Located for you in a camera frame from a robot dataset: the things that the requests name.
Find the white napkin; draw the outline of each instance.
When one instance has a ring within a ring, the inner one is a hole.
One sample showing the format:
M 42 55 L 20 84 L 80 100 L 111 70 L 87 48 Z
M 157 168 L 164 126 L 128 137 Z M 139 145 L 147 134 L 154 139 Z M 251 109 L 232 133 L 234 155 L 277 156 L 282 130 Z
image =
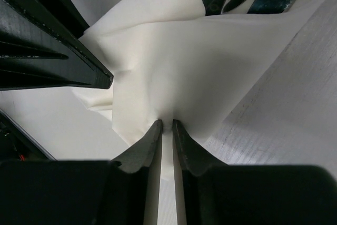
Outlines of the white napkin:
M 283 14 L 204 17 L 201 0 L 122 0 L 81 38 L 114 74 L 113 88 L 73 91 L 129 145 L 162 119 L 168 178 L 172 120 L 207 139 L 323 2 L 296 0 Z

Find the folded napkin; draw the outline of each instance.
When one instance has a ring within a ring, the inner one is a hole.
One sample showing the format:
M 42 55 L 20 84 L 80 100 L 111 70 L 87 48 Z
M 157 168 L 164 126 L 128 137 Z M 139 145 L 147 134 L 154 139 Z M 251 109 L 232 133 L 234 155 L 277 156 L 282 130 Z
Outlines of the folded napkin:
M 205 17 L 202 0 L 122 0 L 81 38 L 113 73 L 113 86 L 73 92 L 129 145 L 162 119 L 162 176 L 169 178 L 172 120 L 206 140 L 323 2 L 296 0 L 282 14 Z

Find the white cloth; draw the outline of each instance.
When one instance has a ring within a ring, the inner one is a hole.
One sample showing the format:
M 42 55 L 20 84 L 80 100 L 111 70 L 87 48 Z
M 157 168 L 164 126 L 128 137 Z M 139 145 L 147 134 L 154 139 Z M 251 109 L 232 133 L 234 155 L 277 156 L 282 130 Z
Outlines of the white cloth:
M 113 94 L 73 91 L 129 145 L 162 119 L 167 178 L 172 120 L 207 139 L 323 2 L 296 0 L 283 14 L 204 17 L 201 0 L 122 0 L 81 38 L 114 74 Z

